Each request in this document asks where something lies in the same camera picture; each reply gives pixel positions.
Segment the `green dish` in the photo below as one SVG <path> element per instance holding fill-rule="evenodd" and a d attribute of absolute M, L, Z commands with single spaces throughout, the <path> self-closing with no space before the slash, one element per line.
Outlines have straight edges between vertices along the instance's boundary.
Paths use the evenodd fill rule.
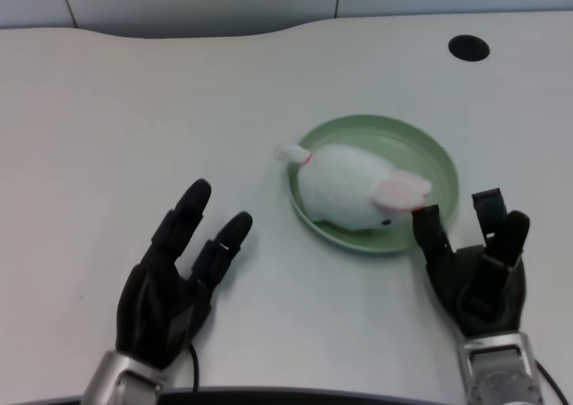
<path fill-rule="evenodd" d="M 459 198 L 458 172 L 448 153 L 430 135 L 404 122 L 385 116 L 345 116 L 311 130 L 299 144 L 316 150 L 327 143 L 352 145 L 390 160 L 398 168 L 415 172 L 432 182 L 428 204 L 440 206 L 442 221 L 452 220 Z M 386 254 L 415 244 L 412 221 L 386 230 L 351 232 L 328 222 L 313 223 L 304 213 L 298 193 L 297 165 L 287 169 L 293 206 L 313 231 L 345 248 L 364 253 Z"/>

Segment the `robotic hand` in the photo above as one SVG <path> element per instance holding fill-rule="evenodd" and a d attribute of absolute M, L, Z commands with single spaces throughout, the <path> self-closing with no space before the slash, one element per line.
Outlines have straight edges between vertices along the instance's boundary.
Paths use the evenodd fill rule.
<path fill-rule="evenodd" d="M 519 332 L 526 299 L 521 259 L 529 218 L 507 214 L 499 189 L 473 195 L 485 246 L 453 252 L 437 205 L 414 212 L 432 287 L 465 337 L 459 349 L 470 405 L 543 404 L 527 336 Z"/>
<path fill-rule="evenodd" d="M 155 405 L 166 378 L 163 370 L 183 351 L 192 353 L 194 386 L 199 383 L 191 340 L 210 313 L 214 288 L 223 280 L 252 225 L 237 214 L 203 247 L 189 280 L 179 276 L 175 260 L 183 253 L 210 198 L 200 179 L 167 213 L 141 263 L 125 283 L 117 307 L 115 350 L 108 351 L 81 403 Z"/>

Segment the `table surface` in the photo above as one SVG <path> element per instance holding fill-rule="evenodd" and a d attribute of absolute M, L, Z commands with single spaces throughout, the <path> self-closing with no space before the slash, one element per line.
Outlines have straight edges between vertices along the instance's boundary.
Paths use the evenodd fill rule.
<path fill-rule="evenodd" d="M 240 210 L 255 220 L 195 344 L 203 385 L 299 386 L 463 403 L 456 339 L 419 253 L 350 254 L 302 227 L 273 159 L 334 117 L 431 134 L 461 184 L 452 245 L 481 242 L 472 193 L 532 220 L 522 328 L 573 397 L 573 13 L 339 19 L 232 39 L 0 32 L 0 402 L 83 392 L 150 237 L 213 186 L 178 263 Z M 479 63 L 449 40 L 490 45 Z M 175 386 L 192 381 L 185 356 Z"/>

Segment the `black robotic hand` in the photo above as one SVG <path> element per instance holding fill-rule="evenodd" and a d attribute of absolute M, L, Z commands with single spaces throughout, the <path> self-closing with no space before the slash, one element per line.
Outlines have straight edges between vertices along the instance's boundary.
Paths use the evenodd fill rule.
<path fill-rule="evenodd" d="M 117 351 L 158 369 L 190 346 L 210 313 L 214 288 L 251 229 L 251 216 L 237 214 L 203 247 L 191 278 L 180 277 L 175 260 L 199 225 L 210 194 L 209 183 L 200 179 L 167 213 L 119 300 Z"/>
<path fill-rule="evenodd" d="M 522 212 L 507 214 L 499 189 L 473 195 L 485 246 L 455 253 L 437 205 L 414 212 L 414 235 L 438 299 L 466 337 L 519 330 L 526 300 L 521 259 L 529 230 Z"/>

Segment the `metal wrist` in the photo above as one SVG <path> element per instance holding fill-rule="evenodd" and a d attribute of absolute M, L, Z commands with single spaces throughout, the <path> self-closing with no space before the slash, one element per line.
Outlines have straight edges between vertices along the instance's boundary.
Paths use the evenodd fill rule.
<path fill-rule="evenodd" d="M 82 405 L 155 405 L 165 375 L 115 350 L 108 351 L 84 393 Z"/>
<path fill-rule="evenodd" d="M 459 348 L 470 405 L 542 405 L 539 375 L 527 335 L 471 338 Z"/>

